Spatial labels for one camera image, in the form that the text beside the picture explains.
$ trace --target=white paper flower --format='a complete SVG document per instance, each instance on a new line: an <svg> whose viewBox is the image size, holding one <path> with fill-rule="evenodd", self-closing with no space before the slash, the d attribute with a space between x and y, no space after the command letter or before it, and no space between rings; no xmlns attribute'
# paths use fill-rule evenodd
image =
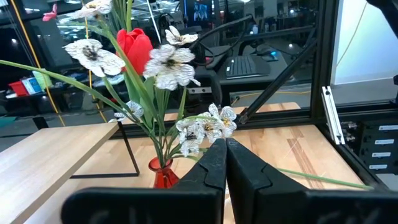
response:
<svg viewBox="0 0 398 224"><path fill-rule="evenodd" d="M142 115L144 115L144 109L142 109L142 106L139 105L138 103L133 102L133 101L128 101L128 102L126 103L126 105L130 108L130 110L132 111L132 114L133 114L135 117L140 118ZM124 111L127 115L130 115L130 114L126 111L126 109L123 109L123 111ZM117 118L118 121L122 121L122 120L124 120L124 119L126 118L125 115L124 115L123 113L120 113L120 112L115 113L115 114L114 114L114 117Z"/></svg>
<svg viewBox="0 0 398 224"><path fill-rule="evenodd" d="M161 45L160 49L150 52L152 58L145 65L144 77L156 77L155 86L160 89L175 90L178 85L187 86L191 81L200 86L194 79L195 69L187 65L195 58L190 49L176 49L170 44Z"/></svg>
<svg viewBox="0 0 398 224"><path fill-rule="evenodd" d="M209 112L213 117L222 120L225 126L225 128L222 130L224 137L226 138L230 137L232 133L236 130L236 124L234 122L234 120L236 119L236 114L233 111L232 107L225 106L221 110L221 113L219 115L217 106L214 103L212 103L209 106Z"/></svg>
<svg viewBox="0 0 398 224"><path fill-rule="evenodd" d="M203 142L205 133L199 122L192 119L183 119L175 125L180 131L180 152L187 157L191 152L199 152L199 145Z"/></svg>
<svg viewBox="0 0 398 224"><path fill-rule="evenodd" d="M180 35L180 32L174 26L169 26L169 29L170 30L165 30L166 40L172 45L184 45L187 43L192 43L198 38L198 34Z"/></svg>
<svg viewBox="0 0 398 224"><path fill-rule="evenodd" d="M101 49L102 44L95 39L78 40L64 48L71 57L79 60L82 66L98 77L105 77L105 74L118 75L126 65L115 54Z"/></svg>
<svg viewBox="0 0 398 224"><path fill-rule="evenodd" d="M71 17L74 19L108 14L112 10L112 0L94 0L85 4L82 9L75 11Z"/></svg>
<svg viewBox="0 0 398 224"><path fill-rule="evenodd" d="M209 118L212 117L209 112L204 112L202 114L199 114L198 116L204 116ZM214 143L217 139L223 137L222 130L225 129L225 126L222 120L216 118L216 121L213 119L199 119L199 121L210 143Z"/></svg>

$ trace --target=wooden tabletop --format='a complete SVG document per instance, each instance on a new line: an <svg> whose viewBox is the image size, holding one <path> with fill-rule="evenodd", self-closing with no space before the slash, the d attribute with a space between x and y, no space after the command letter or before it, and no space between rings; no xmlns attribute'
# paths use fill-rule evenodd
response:
<svg viewBox="0 0 398 224"><path fill-rule="evenodd" d="M117 130L45 128L0 153L0 223L23 223Z"/></svg>
<svg viewBox="0 0 398 224"><path fill-rule="evenodd" d="M259 112L297 108L295 103L272 104L264 105ZM235 108L235 112L239 113L242 109ZM169 114L168 118L175 119L175 114ZM274 167L362 184L314 125L236 131L233 137ZM85 187L152 187L155 175L148 169L148 163L156 156L156 153L151 140L135 138L129 139L129 142L141 171L139 177L68 180L26 223L61 223L59 212L63 201L73 192ZM210 144L205 140L202 147L208 146ZM179 177L183 177L194 164L195 161L190 159L176 159L172 164L172 169ZM123 140L111 140L104 143L103 147L76 174L99 172L134 172ZM287 175L311 189L351 189L296 175ZM230 203L225 206L224 223L234 223Z"/></svg>

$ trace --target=small glass vase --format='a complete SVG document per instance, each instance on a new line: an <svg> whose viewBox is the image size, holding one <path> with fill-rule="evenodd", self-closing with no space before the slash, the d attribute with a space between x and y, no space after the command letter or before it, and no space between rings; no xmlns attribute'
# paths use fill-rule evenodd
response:
<svg viewBox="0 0 398 224"><path fill-rule="evenodd" d="M173 160L171 159L166 162L166 167L161 168L159 159L157 157L153 158L149 162L149 169L155 172L154 188L169 189L180 180L171 170L172 164Z"/></svg>

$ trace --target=monitor screen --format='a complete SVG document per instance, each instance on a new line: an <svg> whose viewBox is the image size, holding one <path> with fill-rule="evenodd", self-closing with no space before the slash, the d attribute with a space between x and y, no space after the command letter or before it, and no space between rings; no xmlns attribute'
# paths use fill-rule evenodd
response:
<svg viewBox="0 0 398 224"><path fill-rule="evenodd" d="M184 0L184 11L188 26L211 27L211 0Z"/></svg>

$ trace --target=red tulip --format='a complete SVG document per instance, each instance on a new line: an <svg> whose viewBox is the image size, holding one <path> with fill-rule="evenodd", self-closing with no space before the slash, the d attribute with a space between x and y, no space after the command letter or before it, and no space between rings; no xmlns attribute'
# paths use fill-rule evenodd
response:
<svg viewBox="0 0 398 224"><path fill-rule="evenodd" d="M125 29L121 29L116 40L137 74L142 75L145 64L150 59L149 52L153 49L149 37L140 28L135 28L129 33Z"/></svg>

